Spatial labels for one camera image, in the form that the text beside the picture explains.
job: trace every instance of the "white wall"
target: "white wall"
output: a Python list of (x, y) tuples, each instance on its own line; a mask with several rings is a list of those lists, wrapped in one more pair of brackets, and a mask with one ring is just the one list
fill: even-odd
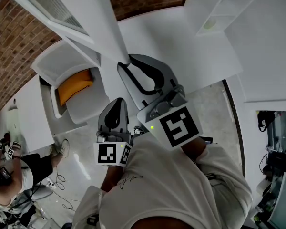
[(286, 0), (255, 0), (225, 32), (246, 101), (286, 99)]

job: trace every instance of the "white floor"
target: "white floor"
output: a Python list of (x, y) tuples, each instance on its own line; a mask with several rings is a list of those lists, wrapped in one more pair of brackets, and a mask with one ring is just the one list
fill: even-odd
[[(241, 158), (237, 131), (230, 110), (225, 89), (221, 82), (193, 92), (187, 95), (188, 99), (194, 102), (200, 118), (203, 136), (213, 137), (213, 142), (223, 146), (232, 159), (241, 169)], [(135, 117), (130, 118), (129, 130), (136, 125)], [(90, 126), (82, 127), (71, 133), (61, 135), (58, 141), (67, 138), (71, 149), (69, 156), (62, 160), (58, 166), (58, 173), (66, 179), (65, 190), (59, 188), (54, 191), (60, 196), (69, 199), (68, 201), (76, 210), (81, 198), (88, 186), (99, 187), (106, 174), (106, 167), (97, 166), (94, 162), (93, 143), (96, 141), (97, 118), (90, 123)], [(38, 150), (41, 156), (49, 154), (49, 148)], [(50, 176), (55, 182), (56, 170)], [(66, 201), (52, 194), (48, 198), (40, 200), (38, 204), (42, 207), (46, 217), (53, 218), (61, 227), (66, 222), (72, 222), (74, 212), (62, 207), (62, 204), (70, 207)], [(34, 228), (41, 229), (45, 221), (38, 219)]]

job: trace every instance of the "leg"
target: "leg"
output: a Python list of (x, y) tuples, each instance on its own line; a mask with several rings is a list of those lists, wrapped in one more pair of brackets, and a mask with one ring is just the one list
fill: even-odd
[(22, 217), (19, 219), (20, 223), (27, 227), (34, 214), (36, 214), (36, 207), (33, 205), (29, 209), (29, 211), (23, 214)]
[(136, 137), (145, 134), (146, 132), (149, 132), (144, 126), (135, 126), (133, 129), (134, 135), (130, 139), (130, 145), (133, 145), (133, 141)]
[(30, 157), (27, 157), (24, 162), (28, 164), (33, 174), (33, 185), (40, 183), (43, 179), (53, 173), (50, 155), (35, 160), (31, 160)]
[(62, 158), (63, 158), (63, 155), (61, 153), (59, 153), (56, 156), (51, 156), (52, 167), (55, 168), (61, 162)]
[(67, 139), (63, 140), (58, 155), (51, 156), (51, 163), (53, 168), (55, 168), (61, 162), (62, 158), (68, 157), (69, 149), (70, 149), (69, 141)]

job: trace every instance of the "shoe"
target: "shoe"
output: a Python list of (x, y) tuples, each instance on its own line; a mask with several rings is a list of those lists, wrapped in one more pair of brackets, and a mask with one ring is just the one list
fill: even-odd
[(139, 126), (135, 126), (133, 132), (138, 135), (143, 135), (145, 133), (144, 130)]
[(64, 158), (68, 157), (69, 149), (70, 149), (69, 141), (67, 139), (63, 140), (63, 142), (61, 144), (61, 149), (59, 152), (62, 154), (62, 156)]

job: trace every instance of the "wire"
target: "wire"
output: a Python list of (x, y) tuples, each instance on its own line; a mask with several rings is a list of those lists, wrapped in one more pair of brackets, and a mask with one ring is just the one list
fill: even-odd
[(261, 164), (262, 164), (262, 162), (263, 162), (263, 160), (264, 160), (264, 158), (267, 156), (267, 154), (265, 154), (264, 155), (264, 157), (262, 158), (262, 160), (261, 160), (261, 162), (259, 163), (259, 170), (263, 173), (263, 171), (262, 171), (262, 169), (261, 169)]
[[(58, 186), (58, 188), (62, 191), (65, 190), (65, 186), (62, 182), (66, 182), (66, 178), (64, 178), (62, 175), (58, 174), (58, 168), (56, 167), (56, 178), (55, 178), (55, 184)], [(62, 196), (60, 196), (59, 194), (57, 194), (53, 189), (52, 189), (53, 193), (55, 193), (58, 197), (60, 197), (61, 199), (65, 200), (67, 203), (69, 203), (71, 205), (71, 207), (67, 207), (65, 204), (61, 204), (61, 206), (65, 209), (69, 209), (75, 212), (75, 210), (73, 209), (73, 205), (72, 203), (70, 203), (68, 200), (72, 200), (72, 201), (76, 201), (76, 202), (80, 202), (78, 200), (75, 199), (70, 199), (70, 198), (63, 198)]]
[(61, 181), (61, 182), (66, 182), (66, 179), (62, 176), (62, 175), (58, 175), (58, 168), (56, 167), (56, 178), (55, 178), (55, 184), (57, 184), (57, 186), (60, 188), (60, 190), (64, 191), (65, 186), (63, 183), (58, 182), (57, 180)]

